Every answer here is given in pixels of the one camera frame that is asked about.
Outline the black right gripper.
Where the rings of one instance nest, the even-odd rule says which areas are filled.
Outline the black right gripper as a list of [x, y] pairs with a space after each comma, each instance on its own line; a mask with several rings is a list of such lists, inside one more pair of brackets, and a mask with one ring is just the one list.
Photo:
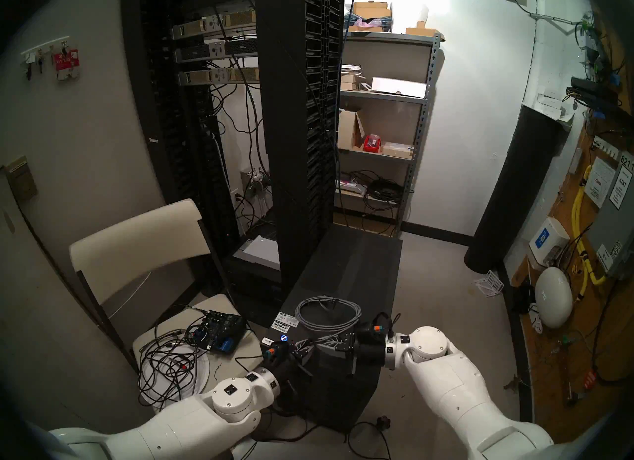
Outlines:
[[345, 358], [348, 377], [355, 375], [358, 364], [383, 367], [386, 343], [385, 333], [332, 334], [314, 340], [320, 352], [334, 358]]

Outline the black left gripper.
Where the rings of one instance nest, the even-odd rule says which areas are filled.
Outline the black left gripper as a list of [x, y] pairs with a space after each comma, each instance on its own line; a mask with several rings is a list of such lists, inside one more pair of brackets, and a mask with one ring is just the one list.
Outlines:
[[273, 341], [263, 351], [263, 368], [272, 373], [281, 388], [296, 375], [300, 366], [308, 364], [314, 349], [313, 340], [300, 340], [296, 343]]

